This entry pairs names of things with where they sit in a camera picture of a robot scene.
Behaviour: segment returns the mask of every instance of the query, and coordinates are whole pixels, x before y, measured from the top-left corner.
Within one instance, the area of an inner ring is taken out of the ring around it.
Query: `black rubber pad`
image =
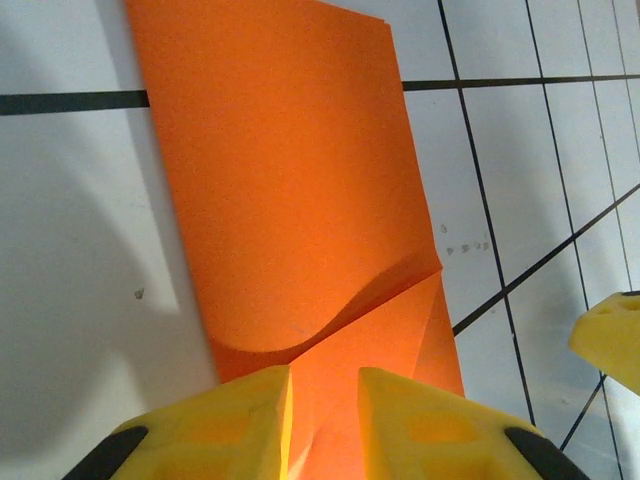
[[[140,426],[109,435],[62,480],[109,480],[148,432]]]
[[[589,480],[546,438],[520,427],[506,428],[504,434],[543,480]]]

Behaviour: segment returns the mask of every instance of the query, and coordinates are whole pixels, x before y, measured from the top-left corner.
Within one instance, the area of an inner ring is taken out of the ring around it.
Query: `orange paper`
[[[312,0],[128,7],[220,377],[291,363],[292,465],[362,478],[359,367],[461,391],[390,28]]]

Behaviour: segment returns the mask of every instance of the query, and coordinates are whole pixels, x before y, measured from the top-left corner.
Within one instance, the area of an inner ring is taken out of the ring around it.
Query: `white surface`
[[[631,286],[633,290],[640,290],[640,192],[634,193],[629,200],[618,207],[620,227],[627,249]]]
[[[613,438],[602,435],[610,428],[604,394],[600,389],[564,450],[565,455],[576,465],[581,465],[584,473],[594,480],[620,478]]]
[[[0,94],[142,88],[119,0],[0,2]]]
[[[585,311],[573,247],[509,295],[536,425],[559,445],[599,379],[598,371],[567,348],[575,319]]]
[[[465,92],[509,283],[571,235],[542,87]]]
[[[612,378],[604,382],[625,479],[640,478],[640,396]]]
[[[627,74],[640,73],[640,22],[635,0],[614,0]]]
[[[596,94],[617,199],[640,182],[640,160],[631,106],[623,80],[597,83]]]
[[[455,325],[500,289],[493,246],[471,148],[460,141],[467,133],[458,92],[405,99]]]
[[[589,307],[595,307],[615,292],[631,290],[615,212],[600,220],[576,243]]]
[[[540,76],[524,2],[443,3],[460,78]]]
[[[438,4],[432,0],[325,0],[391,25],[403,80],[448,80],[453,68]]]
[[[631,0],[615,2],[631,72],[640,63],[636,16]],[[436,0],[332,3],[391,24],[404,80],[451,78]],[[587,74],[576,3],[530,3],[545,76]],[[539,75],[524,2],[444,4],[461,77]],[[610,1],[580,4],[594,73],[621,74]],[[0,94],[141,88],[134,58],[119,0],[0,3]],[[640,80],[629,87],[640,118]],[[576,228],[611,200],[590,89],[548,86]],[[626,85],[597,90],[620,197],[640,182]],[[544,96],[540,86],[464,95],[508,283],[570,235]],[[471,148],[457,90],[406,99],[457,323],[499,292]],[[0,373],[2,480],[59,479],[122,420],[215,383],[148,115],[0,117],[0,359],[11,366]],[[640,193],[619,207],[636,289],[638,212]],[[578,248],[591,303],[625,288],[615,212]],[[598,379],[566,344],[585,310],[573,245],[509,300],[538,426],[560,443]],[[467,395],[527,418],[504,303],[456,343]],[[639,397],[605,384],[625,479],[640,478]],[[567,446],[594,480],[611,472],[600,399]]]
[[[504,302],[456,336],[467,398],[529,421]]]
[[[594,75],[622,75],[622,57],[613,6],[609,0],[581,0],[589,57]]]
[[[545,77],[589,75],[578,4],[575,0],[529,0]]]
[[[547,95],[574,230],[613,202],[600,123],[588,83],[548,85]]]
[[[631,110],[636,124],[636,138],[640,137],[640,79],[629,80],[629,96],[631,97]]]
[[[0,478],[61,478],[213,367],[148,110],[0,117],[0,145]]]

